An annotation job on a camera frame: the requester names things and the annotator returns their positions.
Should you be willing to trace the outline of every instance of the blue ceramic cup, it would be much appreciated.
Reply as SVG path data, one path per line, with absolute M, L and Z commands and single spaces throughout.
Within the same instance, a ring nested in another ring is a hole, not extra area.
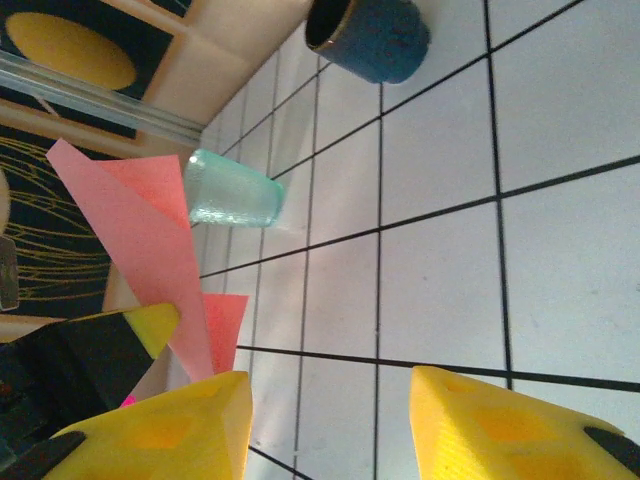
M 314 0 L 307 45 L 372 83 L 400 83 L 427 54 L 429 30 L 409 0 Z

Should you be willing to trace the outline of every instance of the translucent cup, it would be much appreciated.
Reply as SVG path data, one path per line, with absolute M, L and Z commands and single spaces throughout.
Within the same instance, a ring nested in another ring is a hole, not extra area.
M 189 159 L 184 185 L 192 223 L 268 227 L 284 201 L 278 182 L 202 148 Z

